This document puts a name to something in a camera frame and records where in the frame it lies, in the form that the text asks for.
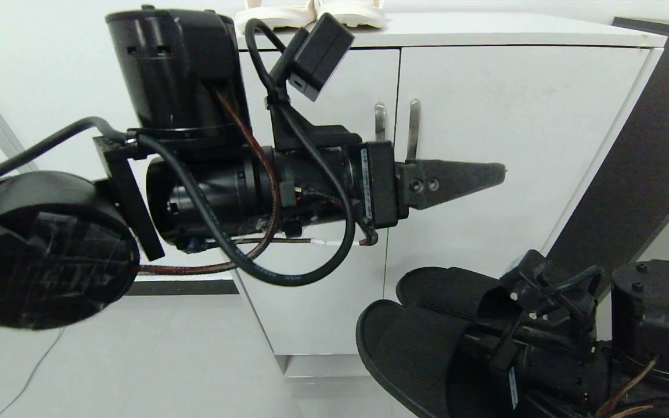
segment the white slipper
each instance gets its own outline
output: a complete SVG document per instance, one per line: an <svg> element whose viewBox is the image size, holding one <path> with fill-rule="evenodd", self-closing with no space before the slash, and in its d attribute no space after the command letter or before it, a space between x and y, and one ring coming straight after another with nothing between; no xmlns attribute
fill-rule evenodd
<svg viewBox="0 0 669 418"><path fill-rule="evenodd" d="M330 13L345 26L384 27L386 26L386 14L383 13L384 1L334 0L324 2L324 0L316 0L316 13L319 16Z"/></svg>
<svg viewBox="0 0 669 418"><path fill-rule="evenodd" d="M316 21L314 0L304 6L262 6L262 0L244 0L244 10L234 16L236 31L244 32L250 19L260 19L269 27L304 27Z"/></svg>

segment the screw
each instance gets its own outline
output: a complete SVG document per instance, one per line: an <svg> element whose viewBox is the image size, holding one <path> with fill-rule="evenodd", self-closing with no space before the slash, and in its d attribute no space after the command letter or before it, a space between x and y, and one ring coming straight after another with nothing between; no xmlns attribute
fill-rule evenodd
<svg viewBox="0 0 669 418"><path fill-rule="evenodd" d="M440 182L438 181L438 178L433 177L427 181L427 188L432 190L433 192L438 190L439 187L440 187Z"/></svg>
<svg viewBox="0 0 669 418"><path fill-rule="evenodd" d="M425 188L425 184L419 178L412 180L409 183L409 190L414 193L422 193L422 190Z"/></svg>

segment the wire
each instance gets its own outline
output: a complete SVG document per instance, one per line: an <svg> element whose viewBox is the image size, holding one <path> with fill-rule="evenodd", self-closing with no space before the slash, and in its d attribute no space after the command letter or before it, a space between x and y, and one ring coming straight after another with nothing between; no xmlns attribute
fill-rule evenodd
<svg viewBox="0 0 669 418"><path fill-rule="evenodd" d="M340 209L343 208L342 201L328 193L323 193L317 190L311 190L305 188L295 188L295 190L301 193L302 196L316 196L328 201L331 204L334 204L334 206L337 206ZM364 218L356 217L355 221L356 223L358 223L358 226L361 227L361 231L363 231L363 234L366 237L363 238L363 240L358 241L357 243L353 243L353 246L362 246L362 247L374 246L379 241L379 234L376 233L374 228L369 227ZM342 243L342 241L324 241L323 243L317 242L316 244L321 244L322 246L339 246L340 243Z"/></svg>
<svg viewBox="0 0 669 418"><path fill-rule="evenodd" d="M626 405L622 405L620 408L614 410L613 416L616 416L616 413L625 412L626 410L629 410L631 408L645 405L651 405L653 408L658 408L658 409L669 408L669 397L654 397L627 403Z"/></svg>
<svg viewBox="0 0 669 418"><path fill-rule="evenodd" d="M303 275L281 275L280 273L271 272L266 268L255 264L253 260L247 257L246 254L234 244L231 238L223 230L221 222L218 220L218 217L215 216L208 199L200 189L193 175L185 167L185 164L178 159L172 151L151 137L139 135L138 143L139 145L146 146L149 150L159 154L159 156L162 156L167 165L175 171L179 182L185 187L190 200L193 202L194 206L197 207L199 214L218 245L236 266L249 273L249 275L252 275L252 277L262 280L265 283L277 286L304 286L319 281L329 273L332 273L335 268L342 264L345 257L347 257L348 252L350 252L351 244L355 239L355 214L353 214L353 206L348 200L345 188L337 180L337 176L324 161L323 156L308 138L305 137L303 130L295 121L293 121L292 116L287 109L283 108L282 114L286 117L286 121L289 122L292 131L302 142L311 158L322 167L326 176L333 183L335 190L337 190L337 194L343 198L345 209L345 237L343 238L340 248L337 249L334 256L324 265L313 270L313 272L304 273Z"/></svg>
<svg viewBox="0 0 669 418"><path fill-rule="evenodd" d="M640 381L642 381L642 379L647 376L647 373L650 373L650 371L655 367L658 359L659 355L655 355L655 358L652 359L650 363L648 363L647 367L643 368L642 373L637 375L634 379L622 387L621 391L618 391L616 396L608 399L608 401L606 401L605 404L603 404L603 406L598 409L598 412L595 414L595 418L605 418L606 416L610 415L611 411L616 409L616 405L621 400L621 398L623 398L627 392L631 391L634 386L637 386L637 384L639 384Z"/></svg>
<svg viewBox="0 0 669 418"><path fill-rule="evenodd" d="M271 220L269 222L268 228L265 231L265 235L262 239L247 239L246 242L240 242L240 240L235 241L235 244L243 243L257 243L255 248L252 248L252 251L247 253L247 257L250 260L254 260L259 257L263 251L265 251L270 243L274 240L279 240L274 238L275 232L278 229L278 224L280 221L280 212L281 212L281 203L280 203L280 188L278 184L277 174L273 164L270 162L265 151L263 151L260 143L257 142L252 131L242 122L242 119L234 111L233 106L226 98L226 96L219 92L215 92L216 97L221 104L224 106L226 111L229 113L229 116L232 117L234 124L239 127L239 130L242 131L244 138L246 138L247 143L249 143L250 148L252 149L255 156L260 159L262 166L265 167L265 171L268 173L270 178L270 187L273 196L273 211L271 215ZM212 275L212 273L221 273L228 272L229 270L234 270L236 264L234 262L222 262L221 264L211 264L211 265L197 265L197 266L175 266L175 265L148 265L142 264L138 271L143 275L166 275L166 276L188 276L188 275Z"/></svg>
<svg viewBox="0 0 669 418"><path fill-rule="evenodd" d="M610 418L624 418L624 416L637 415L637 413L650 410L652 408L654 408L654 405L635 406L633 408L629 408L627 410L622 410L621 412L614 413L614 415L611 415Z"/></svg>
<svg viewBox="0 0 669 418"><path fill-rule="evenodd" d="M282 43L277 35L274 34L273 30L262 20L249 19L249 21L247 21L247 26L244 27L244 40L247 42L249 56L252 58L252 64L254 65L255 71L257 71L257 76L260 77L260 81L265 85L268 92L272 92L275 88L273 79L270 76L270 73L265 69L265 64L262 63L262 56L260 56L260 50L257 48L255 33L258 30L262 31L280 52L286 50L286 45Z"/></svg>
<svg viewBox="0 0 669 418"><path fill-rule="evenodd" d="M583 283L585 280L589 280L596 275L602 275L603 268L599 265L593 265L588 267L583 272L578 273L572 278L569 278L561 283L556 283L551 286L546 286L538 289L538 294L542 297L551 296L552 294L561 293L568 289L578 286L578 284Z"/></svg>
<svg viewBox="0 0 669 418"><path fill-rule="evenodd" d="M14 397L14 399L12 399L10 401L10 403L7 404L6 407L4 407L2 410L0 410L0 416L2 416L2 414L5 413L9 409L9 407L11 407L14 404L14 402L17 402L17 399L19 399L19 397L21 397L22 394L25 391L27 391L27 387L30 386L30 382L33 380L33 377L35 376L35 372L38 371L38 368L40 367L40 363L42 363L43 360L45 360L45 357L47 357L49 352L51 352L51 350L56 346L56 343L61 339L61 336L63 335L63 332L65 330L66 330L66 328L61 328L61 330L58 331L58 336L56 336L56 339L53 340L53 343L51 344L51 346L48 347L48 349L45 350L45 353L43 354L42 357L40 357L40 360L38 360L38 362L35 363L35 367L33 367L33 371L30 372L30 376L29 376L29 378L27 378L27 381L24 383L24 386L22 387L22 390L19 391L19 394L17 394L17 396Z"/></svg>
<svg viewBox="0 0 669 418"><path fill-rule="evenodd" d="M0 163L0 177L42 156L56 145L60 145L65 140L89 128L98 129L102 135L111 140L120 141L121 143L125 141L125 134L113 129L104 119L95 116L85 117L53 133L34 146L30 146L27 150L7 159L7 161Z"/></svg>

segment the metal cabinet handle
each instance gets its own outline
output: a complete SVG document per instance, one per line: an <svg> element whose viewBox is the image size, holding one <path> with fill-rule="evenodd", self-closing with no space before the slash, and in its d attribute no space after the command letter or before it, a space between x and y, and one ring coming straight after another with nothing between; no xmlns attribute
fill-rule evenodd
<svg viewBox="0 0 669 418"><path fill-rule="evenodd" d="M407 160L417 158L417 140L420 136L420 101L412 99L409 103L409 132L407 133Z"/></svg>
<svg viewBox="0 0 669 418"><path fill-rule="evenodd" d="M377 103L375 106L376 116L376 142L386 140L386 105Z"/></svg>

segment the label sticker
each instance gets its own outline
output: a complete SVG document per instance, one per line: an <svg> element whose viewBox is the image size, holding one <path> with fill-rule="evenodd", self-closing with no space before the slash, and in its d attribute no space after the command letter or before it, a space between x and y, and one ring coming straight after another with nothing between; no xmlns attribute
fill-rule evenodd
<svg viewBox="0 0 669 418"><path fill-rule="evenodd" d="M371 174L368 168L368 150L361 150L361 167L363 167L363 198L366 200L366 217L373 219L371 209Z"/></svg>
<svg viewBox="0 0 669 418"><path fill-rule="evenodd" d="M508 379L510 379L510 396L513 399L513 409L515 409L518 406L518 386L515 383L515 367L510 368Z"/></svg>

